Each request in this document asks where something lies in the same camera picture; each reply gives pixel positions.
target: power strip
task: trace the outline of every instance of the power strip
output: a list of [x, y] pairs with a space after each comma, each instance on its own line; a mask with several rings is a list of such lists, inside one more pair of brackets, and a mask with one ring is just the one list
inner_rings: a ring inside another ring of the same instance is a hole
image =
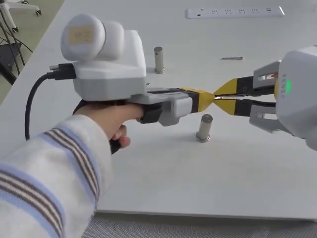
[[238, 18], [238, 17], [277, 17], [285, 13], [280, 6], [277, 7], [241, 7], [241, 8], [200, 8], [187, 9], [186, 18]]

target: sleeve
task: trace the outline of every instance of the sleeve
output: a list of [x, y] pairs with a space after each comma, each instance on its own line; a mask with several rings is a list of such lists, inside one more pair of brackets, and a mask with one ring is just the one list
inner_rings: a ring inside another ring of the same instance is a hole
[[72, 116], [0, 160], [0, 234], [80, 238], [111, 180], [105, 133]]

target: white tabletop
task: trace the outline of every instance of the white tabletop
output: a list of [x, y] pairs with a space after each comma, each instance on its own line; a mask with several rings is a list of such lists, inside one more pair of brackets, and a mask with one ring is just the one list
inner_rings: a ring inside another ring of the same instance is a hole
[[[63, 63], [59, 38], [78, 13], [115, 20], [138, 30], [148, 67], [153, 48], [164, 50], [163, 75], [149, 74], [152, 86], [215, 91], [232, 77], [253, 70], [293, 49], [317, 42], [313, 0], [66, 0], [17, 82], [0, 107], [0, 155], [24, 142], [28, 93], [49, 65]], [[282, 18], [185, 18], [186, 8], [282, 6]], [[221, 57], [243, 56], [243, 61]], [[79, 101], [71, 81], [45, 82], [31, 114], [31, 135], [71, 114]], [[317, 154], [305, 142], [283, 132], [269, 134], [247, 118], [216, 106], [211, 140], [195, 141], [201, 114], [176, 126], [127, 124], [130, 148], [114, 155], [115, 183], [99, 209], [112, 212], [317, 218]]]

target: label on device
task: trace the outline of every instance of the label on device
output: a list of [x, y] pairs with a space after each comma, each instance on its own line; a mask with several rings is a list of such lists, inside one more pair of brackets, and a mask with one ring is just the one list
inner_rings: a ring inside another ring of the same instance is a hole
[[79, 45], [92, 43], [94, 41], [93, 25], [71, 26], [68, 28], [68, 43], [70, 45]]

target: white device housing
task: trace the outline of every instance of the white device housing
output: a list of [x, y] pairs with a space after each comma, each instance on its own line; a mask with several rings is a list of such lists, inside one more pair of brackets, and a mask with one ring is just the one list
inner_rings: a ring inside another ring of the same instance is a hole
[[317, 47], [287, 53], [279, 66], [276, 116], [317, 150]]
[[80, 14], [66, 25], [61, 51], [75, 61], [73, 82], [82, 99], [112, 101], [146, 94], [146, 63], [137, 31]]

